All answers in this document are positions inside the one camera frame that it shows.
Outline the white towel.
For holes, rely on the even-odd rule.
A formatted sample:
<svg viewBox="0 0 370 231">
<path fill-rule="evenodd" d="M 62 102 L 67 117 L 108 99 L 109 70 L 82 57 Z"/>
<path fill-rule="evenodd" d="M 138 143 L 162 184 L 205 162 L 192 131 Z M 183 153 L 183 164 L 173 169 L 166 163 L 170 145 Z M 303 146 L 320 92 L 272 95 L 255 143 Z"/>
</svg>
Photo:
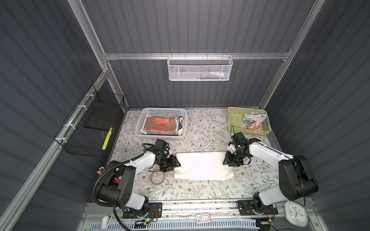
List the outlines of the white towel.
<svg viewBox="0 0 370 231">
<path fill-rule="evenodd" d="M 234 177 L 234 168 L 223 164 L 226 152 L 177 153 L 181 164 L 174 178 L 192 181 L 226 181 Z"/>
</svg>

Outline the green perforated plastic basket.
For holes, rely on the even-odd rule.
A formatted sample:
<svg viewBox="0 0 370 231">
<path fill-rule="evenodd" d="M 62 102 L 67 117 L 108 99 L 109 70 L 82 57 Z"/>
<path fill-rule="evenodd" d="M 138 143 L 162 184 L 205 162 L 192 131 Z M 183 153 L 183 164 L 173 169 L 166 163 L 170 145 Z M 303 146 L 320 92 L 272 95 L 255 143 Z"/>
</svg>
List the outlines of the green perforated plastic basket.
<svg viewBox="0 0 370 231">
<path fill-rule="evenodd" d="M 243 134 L 246 134 L 246 135 L 256 135 L 256 136 L 266 136 L 272 131 L 268 117 L 262 123 L 263 130 L 250 130 L 250 129 L 241 128 L 241 126 L 244 124 L 243 118 L 245 114 L 250 114 L 252 112 L 257 112 L 260 114 L 267 114 L 267 111 L 265 110 L 252 109 L 252 108 L 229 107 L 227 111 L 228 111 L 228 130 L 229 131 L 232 131 L 235 133 L 242 132 Z"/>
</svg>

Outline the patterned cloth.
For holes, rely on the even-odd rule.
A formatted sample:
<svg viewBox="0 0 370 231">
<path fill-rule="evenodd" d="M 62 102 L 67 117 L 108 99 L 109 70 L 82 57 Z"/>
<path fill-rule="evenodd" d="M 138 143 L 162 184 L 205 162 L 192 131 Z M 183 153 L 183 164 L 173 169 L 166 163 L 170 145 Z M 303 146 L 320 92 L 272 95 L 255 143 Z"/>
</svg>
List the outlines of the patterned cloth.
<svg viewBox="0 0 370 231">
<path fill-rule="evenodd" d="M 243 118 L 244 124 L 241 126 L 241 128 L 250 130 L 263 130 L 262 123 L 266 120 L 266 118 L 267 114 L 260 114 L 257 112 L 245 114 Z"/>
</svg>

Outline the orange towel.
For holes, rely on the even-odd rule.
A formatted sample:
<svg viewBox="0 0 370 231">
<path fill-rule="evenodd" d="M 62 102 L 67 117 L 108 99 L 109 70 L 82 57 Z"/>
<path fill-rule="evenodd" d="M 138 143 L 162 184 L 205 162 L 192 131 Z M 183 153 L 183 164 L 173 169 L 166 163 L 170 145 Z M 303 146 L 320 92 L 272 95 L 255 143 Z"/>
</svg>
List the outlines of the orange towel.
<svg viewBox="0 0 370 231">
<path fill-rule="evenodd" d="M 146 135 L 176 135 L 178 133 L 178 118 L 146 115 L 140 132 Z"/>
</svg>

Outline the white plastic laundry basket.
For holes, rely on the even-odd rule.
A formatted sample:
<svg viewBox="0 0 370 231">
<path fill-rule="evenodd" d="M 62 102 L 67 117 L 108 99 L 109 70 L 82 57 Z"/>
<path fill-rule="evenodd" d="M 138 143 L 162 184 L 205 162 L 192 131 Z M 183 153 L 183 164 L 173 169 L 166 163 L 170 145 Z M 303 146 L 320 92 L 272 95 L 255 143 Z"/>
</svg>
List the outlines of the white plastic laundry basket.
<svg viewBox="0 0 370 231">
<path fill-rule="evenodd" d="M 142 134 L 140 132 L 143 124 L 144 124 L 144 120 L 145 120 L 145 117 L 146 115 L 151 115 L 151 116 L 154 116 L 154 117 L 179 117 L 179 116 L 183 116 L 184 119 L 185 119 L 185 122 L 184 122 L 184 133 L 182 136 L 177 136 L 177 135 L 146 135 L 146 134 Z M 141 137 L 143 139 L 161 139 L 161 140 L 180 140 L 182 138 L 185 137 L 186 135 L 186 130 L 187 130 L 187 125 L 188 125 L 188 113 L 185 109 L 181 109 L 181 108 L 150 108 L 150 107 L 147 107 L 147 108 L 144 108 L 142 111 L 141 111 L 141 114 L 139 116 L 139 119 L 138 119 L 138 122 L 136 124 L 136 127 L 135 127 L 135 135 L 137 135 L 138 137 Z"/>
</svg>

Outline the blue beige Doraemon towel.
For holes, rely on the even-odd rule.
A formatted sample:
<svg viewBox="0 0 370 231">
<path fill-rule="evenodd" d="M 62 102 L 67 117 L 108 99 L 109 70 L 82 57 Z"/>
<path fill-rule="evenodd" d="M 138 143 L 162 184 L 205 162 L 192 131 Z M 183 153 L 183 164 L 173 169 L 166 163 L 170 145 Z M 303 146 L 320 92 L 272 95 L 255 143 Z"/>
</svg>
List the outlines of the blue beige Doraemon towel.
<svg viewBox="0 0 370 231">
<path fill-rule="evenodd" d="M 179 116 L 177 117 L 176 121 L 177 121 L 177 136 L 182 136 L 184 133 L 185 119 L 183 116 Z"/>
</svg>

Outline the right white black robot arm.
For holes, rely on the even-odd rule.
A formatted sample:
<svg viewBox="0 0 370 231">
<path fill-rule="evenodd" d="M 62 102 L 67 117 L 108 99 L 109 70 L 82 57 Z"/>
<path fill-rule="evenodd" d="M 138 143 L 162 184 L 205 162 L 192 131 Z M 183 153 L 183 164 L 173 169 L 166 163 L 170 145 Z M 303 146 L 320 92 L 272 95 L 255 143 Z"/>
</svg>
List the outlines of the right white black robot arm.
<svg viewBox="0 0 370 231">
<path fill-rule="evenodd" d="M 319 190 L 309 161 L 265 145 L 257 138 L 247 139 L 243 133 L 231 135 L 223 164 L 240 167 L 257 157 L 278 170 L 278 185 L 253 195 L 251 206 L 256 212 L 284 201 L 294 201 Z"/>
</svg>

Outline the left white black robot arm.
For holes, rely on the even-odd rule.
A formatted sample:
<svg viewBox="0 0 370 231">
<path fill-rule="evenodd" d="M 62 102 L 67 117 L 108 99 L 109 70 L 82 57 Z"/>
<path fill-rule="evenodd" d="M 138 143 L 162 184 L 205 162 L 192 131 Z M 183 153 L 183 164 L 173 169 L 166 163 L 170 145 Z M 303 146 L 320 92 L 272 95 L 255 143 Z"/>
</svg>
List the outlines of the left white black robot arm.
<svg viewBox="0 0 370 231">
<path fill-rule="evenodd" d="M 142 170 L 157 165 L 159 171 L 173 171 L 181 164 L 170 154 L 169 144 L 157 139 L 155 144 L 142 144 L 143 151 L 132 159 L 111 161 L 93 186 L 93 201 L 102 207 L 133 210 L 146 214 L 149 199 L 133 191 L 135 176 Z"/>
</svg>

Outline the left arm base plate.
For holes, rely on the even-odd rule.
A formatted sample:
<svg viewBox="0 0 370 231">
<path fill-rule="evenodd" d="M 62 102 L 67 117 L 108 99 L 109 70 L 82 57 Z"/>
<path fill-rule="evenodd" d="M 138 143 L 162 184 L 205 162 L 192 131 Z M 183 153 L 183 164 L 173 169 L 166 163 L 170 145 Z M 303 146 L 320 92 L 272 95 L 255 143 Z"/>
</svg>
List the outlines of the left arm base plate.
<svg viewBox="0 0 370 231">
<path fill-rule="evenodd" d="M 161 218 L 162 216 L 163 203 L 144 202 L 141 209 L 124 209 L 123 219 L 134 219 L 134 218 Z"/>
</svg>

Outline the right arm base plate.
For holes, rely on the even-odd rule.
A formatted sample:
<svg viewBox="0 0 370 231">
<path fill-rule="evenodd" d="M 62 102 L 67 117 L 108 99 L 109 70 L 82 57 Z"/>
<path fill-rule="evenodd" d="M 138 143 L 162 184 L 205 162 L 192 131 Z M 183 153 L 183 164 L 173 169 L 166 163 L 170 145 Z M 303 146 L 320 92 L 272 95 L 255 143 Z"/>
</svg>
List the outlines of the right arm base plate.
<svg viewBox="0 0 370 231">
<path fill-rule="evenodd" d="M 236 206 L 241 216 L 277 215 L 278 209 L 274 205 L 266 206 L 262 202 L 253 200 L 238 200 Z"/>
</svg>

